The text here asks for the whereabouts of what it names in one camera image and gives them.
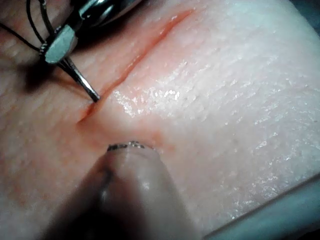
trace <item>red incision line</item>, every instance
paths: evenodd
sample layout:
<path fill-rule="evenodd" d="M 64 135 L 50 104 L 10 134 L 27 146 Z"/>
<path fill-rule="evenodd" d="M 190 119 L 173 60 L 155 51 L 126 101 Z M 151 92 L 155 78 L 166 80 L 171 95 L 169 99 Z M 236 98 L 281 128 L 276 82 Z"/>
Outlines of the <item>red incision line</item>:
<path fill-rule="evenodd" d="M 110 96 L 112 91 L 122 84 L 128 77 L 128 75 L 135 69 L 135 67 L 138 65 L 138 63 L 141 62 L 141 60 L 157 45 L 159 44 L 166 36 L 171 32 L 171 30 L 177 26 L 179 23 L 181 23 L 186 17 L 188 17 L 190 14 L 192 14 L 194 10 L 186 10 L 183 11 L 174 17 L 170 19 L 170 21 L 166 22 L 160 31 L 158 35 L 156 35 L 151 41 L 150 44 L 145 46 L 141 53 L 139 53 L 130 63 L 130 65 L 123 71 L 122 75 L 115 80 L 111 85 L 107 87 L 107 89 L 102 90 L 103 94 L 101 96 L 101 99 L 97 103 L 92 103 L 87 111 L 84 113 L 83 118 L 79 121 L 82 122 L 89 116 L 91 116 L 93 113 L 98 111 L 102 106 L 103 103 L 106 101 L 106 99 Z"/>

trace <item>textured skin surface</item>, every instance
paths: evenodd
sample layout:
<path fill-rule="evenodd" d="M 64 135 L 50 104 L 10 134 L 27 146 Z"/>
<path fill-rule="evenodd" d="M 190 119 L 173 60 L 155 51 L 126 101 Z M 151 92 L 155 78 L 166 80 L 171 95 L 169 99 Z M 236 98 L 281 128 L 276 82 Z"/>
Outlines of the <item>textured skin surface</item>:
<path fill-rule="evenodd" d="M 48 2 L 58 24 L 67 3 Z M 24 4 L 0 1 L 0 20 L 36 44 Z M 27 91 L 35 53 L 0 39 L 7 239 L 39 235 L 111 143 L 156 148 L 203 234 L 320 171 L 320 41 L 287 1 L 146 1 L 71 56 L 103 95 L 93 110 L 58 69 Z"/>

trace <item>skin surface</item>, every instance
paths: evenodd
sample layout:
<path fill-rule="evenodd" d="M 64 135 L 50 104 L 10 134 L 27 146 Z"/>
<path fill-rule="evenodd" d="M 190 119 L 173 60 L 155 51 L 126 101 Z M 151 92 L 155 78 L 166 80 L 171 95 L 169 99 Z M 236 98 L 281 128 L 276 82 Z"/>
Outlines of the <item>skin surface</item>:
<path fill-rule="evenodd" d="M 38 46 L 25 2 L 0 6 Z M 55 26 L 67 6 L 48 1 Z M 39 236 L 112 143 L 157 149 L 202 235 L 320 172 L 320 40 L 287 1 L 145 1 L 71 55 L 103 95 L 96 107 L 59 69 L 27 87 L 37 55 L 3 30 L 0 41 L 7 239 Z"/>

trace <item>metal forceps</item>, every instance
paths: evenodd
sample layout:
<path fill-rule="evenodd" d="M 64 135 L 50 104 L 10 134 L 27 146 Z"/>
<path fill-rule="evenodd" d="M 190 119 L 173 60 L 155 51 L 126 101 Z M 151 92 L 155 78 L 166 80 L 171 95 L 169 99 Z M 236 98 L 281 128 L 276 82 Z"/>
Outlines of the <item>metal forceps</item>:
<path fill-rule="evenodd" d="M 58 65 L 80 84 L 96 103 L 100 96 L 68 57 L 78 43 L 77 32 L 104 26 L 123 16 L 142 0 L 77 0 L 66 22 L 53 29 L 47 14 L 46 0 L 39 0 L 44 24 L 50 34 L 40 48 L 41 58 Z"/>

